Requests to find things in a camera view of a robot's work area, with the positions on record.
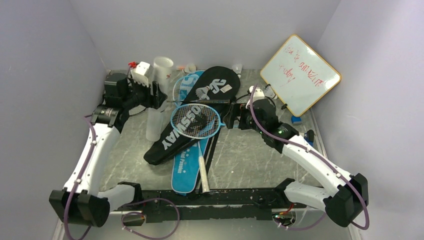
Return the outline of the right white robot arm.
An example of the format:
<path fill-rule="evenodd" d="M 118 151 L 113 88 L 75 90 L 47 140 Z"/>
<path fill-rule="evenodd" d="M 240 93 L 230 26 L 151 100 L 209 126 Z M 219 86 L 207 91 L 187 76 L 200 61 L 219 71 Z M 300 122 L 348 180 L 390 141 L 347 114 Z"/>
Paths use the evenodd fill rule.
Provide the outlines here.
<path fill-rule="evenodd" d="M 275 202 L 280 207 L 300 203 L 323 211 L 335 224 L 348 227 L 361 213 L 369 227 L 368 180 L 361 173 L 353 175 L 338 167 L 313 146 L 290 124 L 279 121 L 276 107 L 268 99 L 256 100 L 250 110 L 246 103 L 233 102 L 223 121 L 228 129 L 239 121 L 241 130 L 258 132 L 265 144 L 294 160 L 312 175 L 321 187 L 305 185 L 288 178 L 275 188 Z"/>

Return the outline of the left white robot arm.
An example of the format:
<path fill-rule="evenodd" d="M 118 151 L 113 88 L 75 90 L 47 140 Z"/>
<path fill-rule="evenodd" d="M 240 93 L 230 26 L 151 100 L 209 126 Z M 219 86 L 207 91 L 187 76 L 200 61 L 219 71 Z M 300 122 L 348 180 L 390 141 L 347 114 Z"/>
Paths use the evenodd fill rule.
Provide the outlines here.
<path fill-rule="evenodd" d="M 140 184 L 120 182 L 100 191 L 100 180 L 129 111 L 143 106 L 158 109 L 167 95 L 152 76 L 113 73 L 104 82 L 103 101 L 87 119 L 89 134 L 78 163 L 61 190 L 53 190 L 49 203 L 64 224 L 101 227 L 110 212 L 127 206 L 142 206 Z"/>

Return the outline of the white shuttlecock tube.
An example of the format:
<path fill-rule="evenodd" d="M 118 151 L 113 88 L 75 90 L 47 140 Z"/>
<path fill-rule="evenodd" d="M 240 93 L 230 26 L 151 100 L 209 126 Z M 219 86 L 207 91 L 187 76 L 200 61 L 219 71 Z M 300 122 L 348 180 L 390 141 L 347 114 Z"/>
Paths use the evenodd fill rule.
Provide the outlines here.
<path fill-rule="evenodd" d="M 153 84 L 157 84 L 157 89 L 153 93 L 157 98 L 158 108 L 149 108 L 147 116 L 146 139 L 157 142 L 162 133 L 164 111 L 166 107 L 165 94 L 168 93 L 170 77 L 174 62 L 166 56 L 157 56 L 153 61 Z"/>

